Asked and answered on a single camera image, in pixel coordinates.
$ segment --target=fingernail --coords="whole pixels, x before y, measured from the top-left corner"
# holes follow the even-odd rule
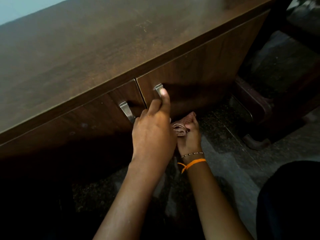
[[[167,90],[162,88],[162,89],[160,89],[160,93],[161,93],[161,95],[166,95],[167,94]]]

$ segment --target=metal handle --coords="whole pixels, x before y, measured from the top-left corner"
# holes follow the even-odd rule
[[[162,85],[162,83],[160,83],[160,84],[156,85],[156,86],[153,88],[153,90],[156,90],[156,91],[158,92],[159,96],[161,97],[160,90],[161,90],[162,88],[163,88],[163,85]]]
[[[121,104],[119,104],[120,108],[122,109],[122,111],[124,112],[124,114],[128,117],[128,119],[130,120],[131,123],[134,123],[135,121],[135,117],[131,112],[131,109],[128,105],[127,102],[123,102]]]

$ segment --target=hand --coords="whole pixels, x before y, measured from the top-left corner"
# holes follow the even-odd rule
[[[187,155],[194,152],[202,152],[201,148],[201,134],[199,131],[199,124],[196,120],[196,117],[193,117],[190,124],[185,125],[190,131],[186,136],[178,137],[177,144],[179,153],[181,156]],[[183,157],[185,164],[190,163],[191,161],[199,158],[204,158],[203,154],[194,154],[190,156]]]
[[[134,123],[131,166],[161,176],[174,154],[177,135],[170,125],[169,94],[164,88],[160,92],[162,101],[154,99]]]

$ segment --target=desk top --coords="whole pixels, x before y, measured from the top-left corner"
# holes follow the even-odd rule
[[[67,0],[4,24],[0,133],[116,77],[127,74],[126,82],[142,75],[179,53],[128,71],[234,19],[244,22],[273,1]]]

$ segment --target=white wall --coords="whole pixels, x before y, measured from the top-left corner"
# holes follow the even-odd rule
[[[0,25],[65,0],[0,0]]]

